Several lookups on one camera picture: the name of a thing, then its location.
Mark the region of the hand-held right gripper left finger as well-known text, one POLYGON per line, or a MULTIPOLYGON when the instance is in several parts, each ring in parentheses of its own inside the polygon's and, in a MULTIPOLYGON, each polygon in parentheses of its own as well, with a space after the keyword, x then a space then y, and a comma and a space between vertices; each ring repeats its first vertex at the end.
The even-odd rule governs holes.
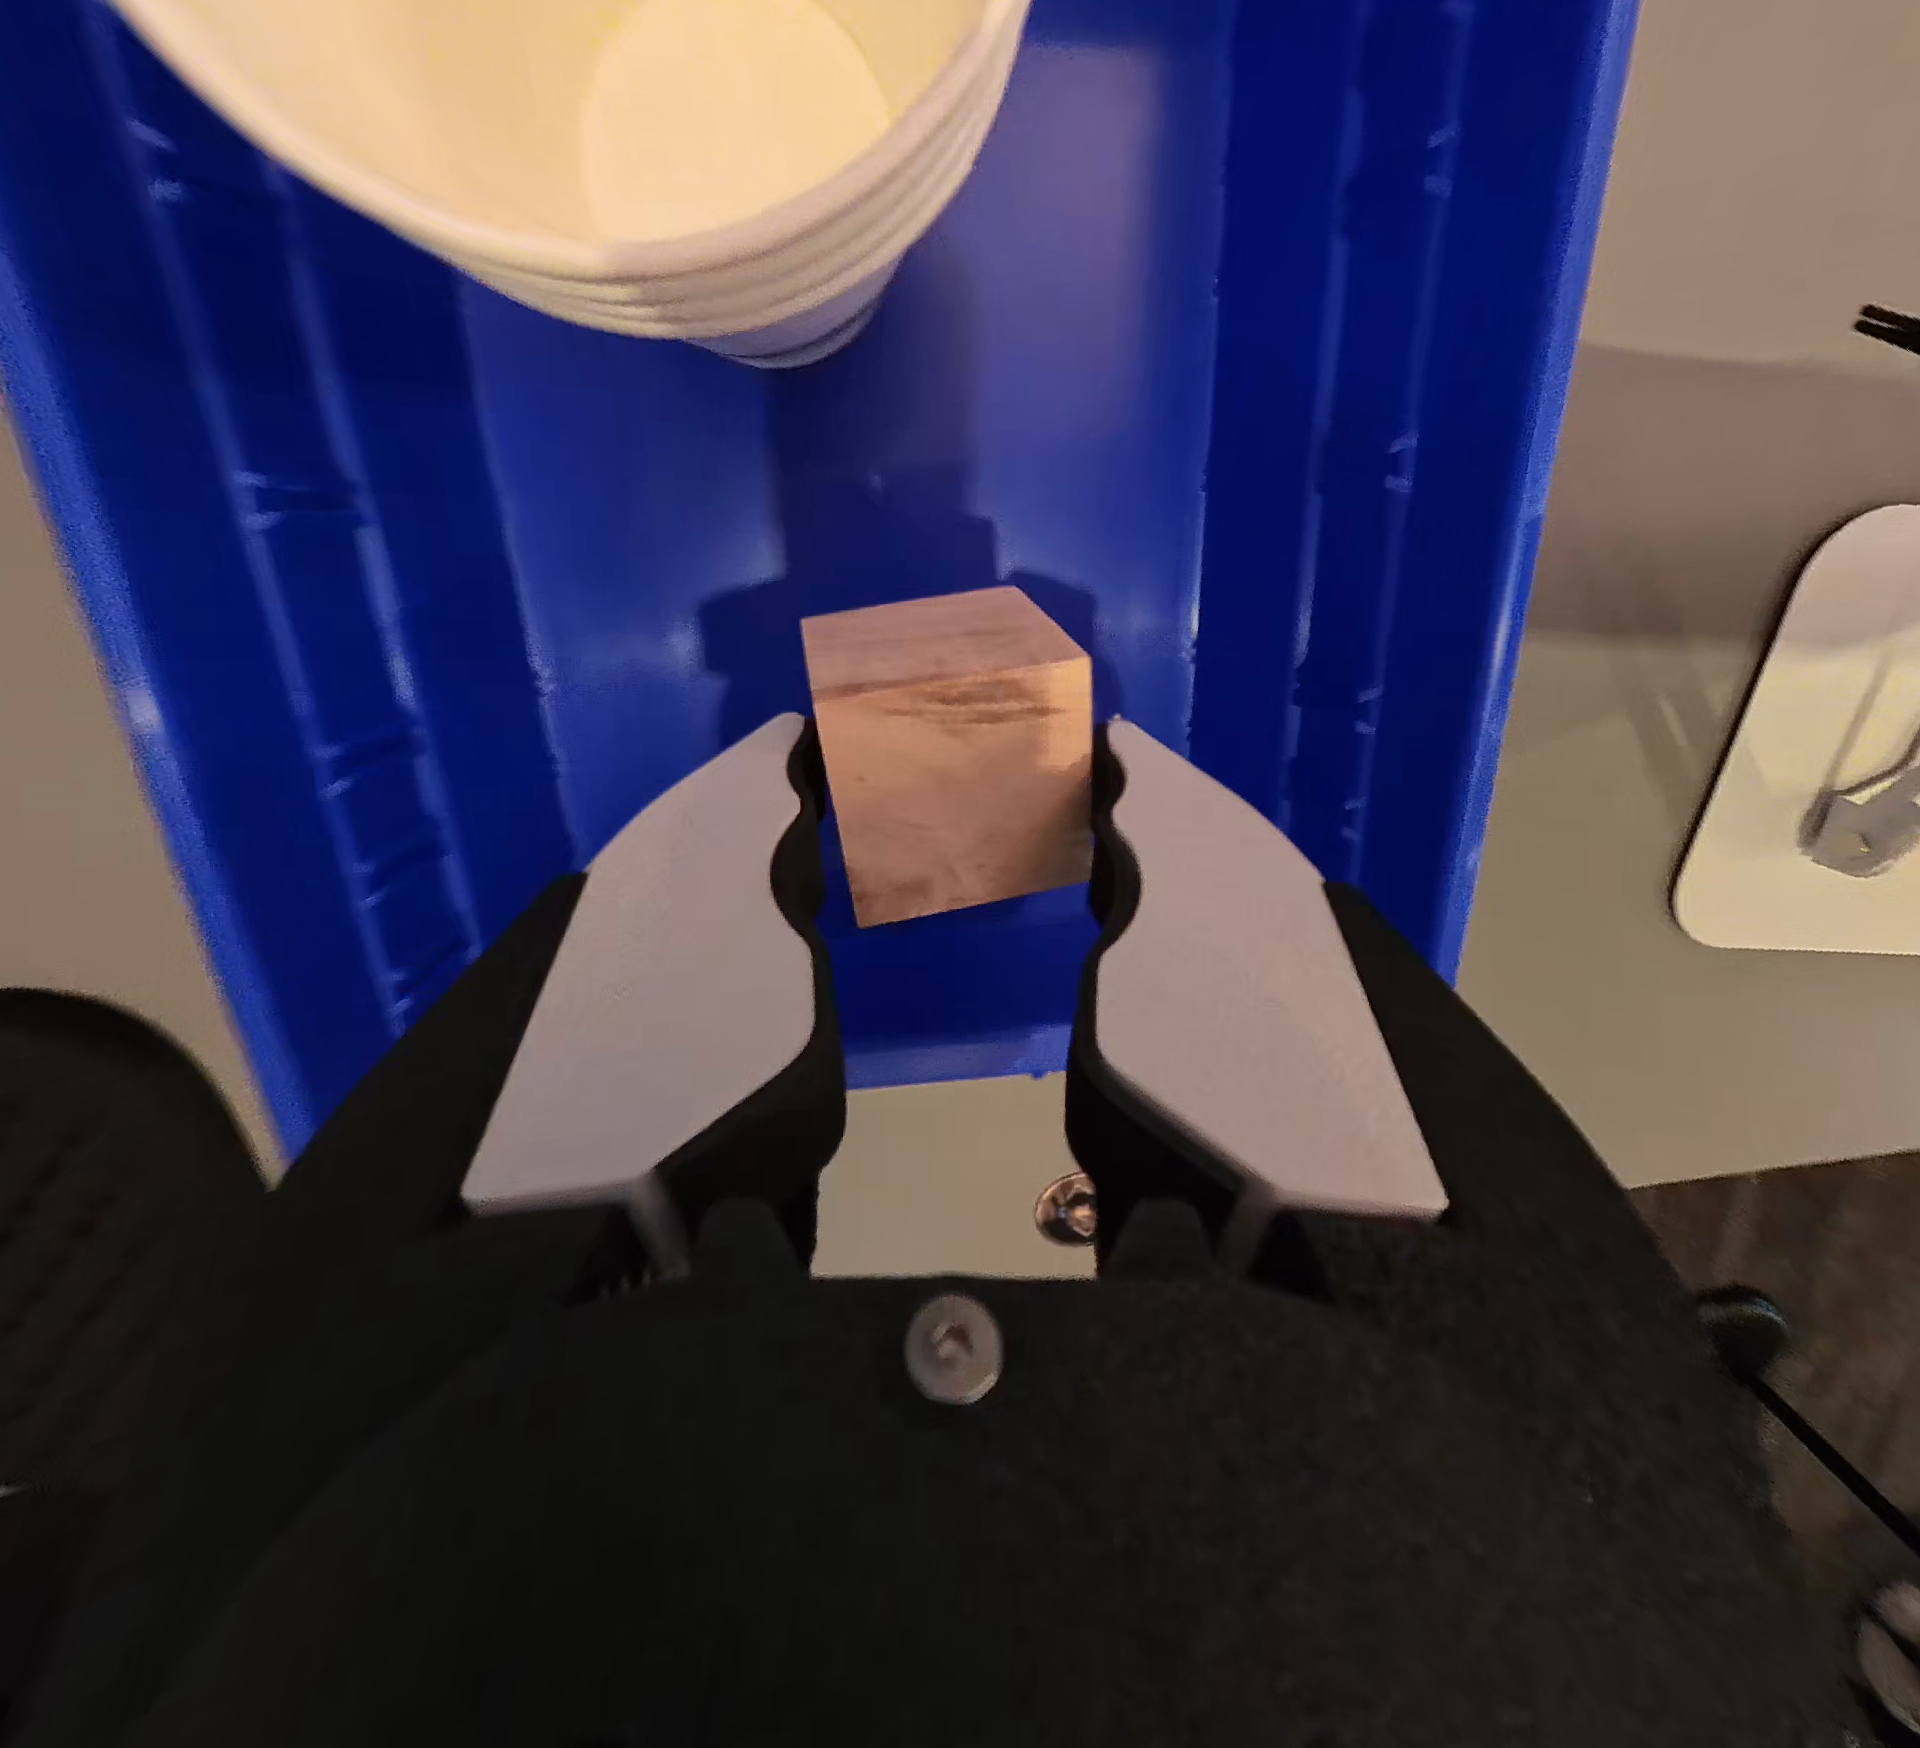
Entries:
POLYGON ((616 1208, 675 1279, 708 1212, 751 1200, 813 1269, 846 1130, 827 803, 819 729, 780 713, 601 848, 467 1163, 469 1215, 616 1208))

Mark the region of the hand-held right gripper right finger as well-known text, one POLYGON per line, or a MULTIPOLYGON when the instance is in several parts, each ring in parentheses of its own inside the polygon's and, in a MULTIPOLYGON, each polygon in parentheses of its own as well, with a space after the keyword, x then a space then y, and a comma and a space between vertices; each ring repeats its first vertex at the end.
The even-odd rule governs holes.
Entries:
POLYGON ((1158 1200, 1230 1267, 1302 1212, 1439 1221, 1442 1174, 1307 856, 1123 720, 1098 734, 1092 839, 1065 1134, 1101 1260, 1158 1200))

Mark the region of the wooden cube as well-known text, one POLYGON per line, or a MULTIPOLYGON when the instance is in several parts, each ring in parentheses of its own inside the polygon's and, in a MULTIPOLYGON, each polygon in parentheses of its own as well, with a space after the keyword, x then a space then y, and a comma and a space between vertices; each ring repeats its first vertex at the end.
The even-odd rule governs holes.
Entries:
POLYGON ((1008 585, 801 621, 856 926, 1080 884, 1092 657, 1008 585))

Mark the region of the blue plastic bin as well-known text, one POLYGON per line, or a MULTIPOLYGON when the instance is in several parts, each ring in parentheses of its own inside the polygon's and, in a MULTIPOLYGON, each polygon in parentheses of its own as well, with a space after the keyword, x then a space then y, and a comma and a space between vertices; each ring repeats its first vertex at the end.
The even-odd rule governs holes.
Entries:
POLYGON ((4 0, 4 395, 293 1156, 806 614, 1010 583, 1457 969, 1641 0, 1035 0, 808 370, 548 321, 4 0))

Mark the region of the white board stand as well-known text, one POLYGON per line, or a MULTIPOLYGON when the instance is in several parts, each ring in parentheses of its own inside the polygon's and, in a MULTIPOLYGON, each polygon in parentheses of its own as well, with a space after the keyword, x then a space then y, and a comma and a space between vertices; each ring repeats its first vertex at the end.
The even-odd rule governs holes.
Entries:
POLYGON ((1919 508, 1796 577, 1692 824, 1672 915, 1699 944, 1919 953, 1919 508))

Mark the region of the black wrist rest pad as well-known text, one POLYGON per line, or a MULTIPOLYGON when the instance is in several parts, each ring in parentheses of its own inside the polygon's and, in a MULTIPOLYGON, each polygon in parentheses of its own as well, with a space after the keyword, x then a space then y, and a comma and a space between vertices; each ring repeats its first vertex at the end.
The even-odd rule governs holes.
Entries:
POLYGON ((83 1352, 162 1311, 269 1194, 225 1099, 176 1039, 74 994, 3 994, 7 1358, 83 1352))

